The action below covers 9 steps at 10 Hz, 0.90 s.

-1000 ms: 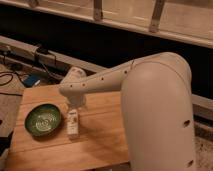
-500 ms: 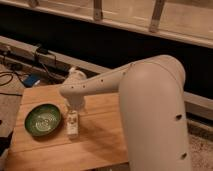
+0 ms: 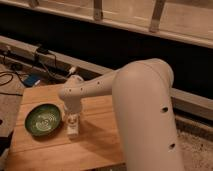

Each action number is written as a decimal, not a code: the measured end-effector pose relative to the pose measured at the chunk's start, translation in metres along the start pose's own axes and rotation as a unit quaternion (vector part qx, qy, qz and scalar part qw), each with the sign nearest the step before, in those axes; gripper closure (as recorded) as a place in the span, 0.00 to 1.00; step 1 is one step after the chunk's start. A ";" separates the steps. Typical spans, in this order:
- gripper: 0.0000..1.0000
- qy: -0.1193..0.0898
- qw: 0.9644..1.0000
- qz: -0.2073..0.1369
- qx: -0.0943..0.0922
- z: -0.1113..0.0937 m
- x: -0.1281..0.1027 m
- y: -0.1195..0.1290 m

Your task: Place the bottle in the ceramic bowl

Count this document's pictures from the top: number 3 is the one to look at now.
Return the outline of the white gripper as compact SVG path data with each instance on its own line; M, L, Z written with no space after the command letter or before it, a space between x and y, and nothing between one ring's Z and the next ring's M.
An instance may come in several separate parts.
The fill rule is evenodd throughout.
M67 101L64 103L64 110L66 114L77 114L78 115L78 122L81 122L81 110L82 110L82 103L80 101ZM69 115L64 115L65 123L68 123Z

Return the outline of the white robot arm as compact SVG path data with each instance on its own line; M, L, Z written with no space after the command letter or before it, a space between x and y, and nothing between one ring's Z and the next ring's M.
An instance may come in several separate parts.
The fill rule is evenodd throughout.
M172 68L161 59L131 62L85 81L71 76L58 96L77 120L85 97L112 96L128 171L185 171L171 102Z

